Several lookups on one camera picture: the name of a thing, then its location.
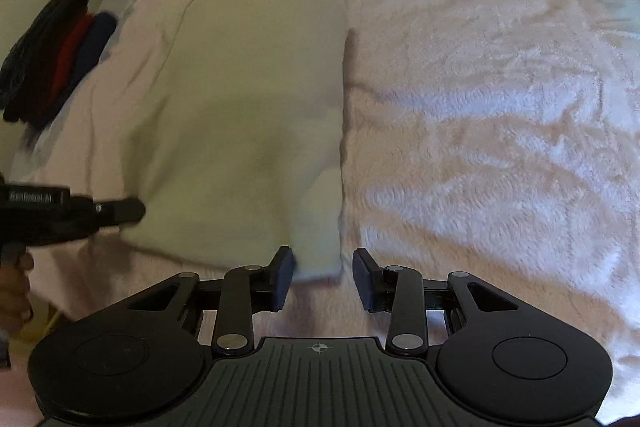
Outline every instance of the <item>plush blanket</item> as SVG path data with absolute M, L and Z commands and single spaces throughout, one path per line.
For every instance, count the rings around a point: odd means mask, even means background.
M 639 413 L 639 0 L 348 3 L 346 266 L 366 247 L 425 277 L 488 280 L 606 347 L 614 381 L 601 421 Z M 38 142 L 31 180 L 123 195 L 120 133 L 183 10 L 137 1 L 64 126 Z M 177 271 L 221 274 L 131 251 L 116 232 L 35 256 L 34 290 L 74 317 Z M 348 274 L 296 286 L 283 312 L 255 324 L 258 337 L 385 329 Z

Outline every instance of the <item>bed sheet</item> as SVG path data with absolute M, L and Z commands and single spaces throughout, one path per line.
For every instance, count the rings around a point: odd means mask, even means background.
M 122 195 L 117 137 L 145 92 L 136 72 L 153 81 L 179 21 L 162 1 L 138 0 L 58 138 L 39 142 L 32 180 Z M 607 347 L 601 421 L 639 413 L 638 0 L 350 0 L 350 24 L 345 266 L 366 247 L 425 277 L 475 273 Z M 36 257 L 34 290 L 75 316 L 177 271 L 220 276 L 128 251 L 114 233 Z M 297 286 L 255 320 L 258 337 L 380 335 L 384 322 L 350 277 Z

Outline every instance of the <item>finger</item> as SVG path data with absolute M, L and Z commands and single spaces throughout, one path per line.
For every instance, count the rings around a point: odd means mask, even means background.
M 24 295 L 29 293 L 29 279 L 15 266 L 3 266 L 0 268 L 0 288 L 6 291 Z
M 0 290 L 0 309 L 3 312 L 23 316 L 30 307 L 31 304 L 26 296 Z
M 0 311 L 0 330 L 5 330 L 12 335 L 22 329 L 22 317 Z
M 33 270 L 33 257 L 29 252 L 25 252 L 20 256 L 18 268 L 25 271 Z

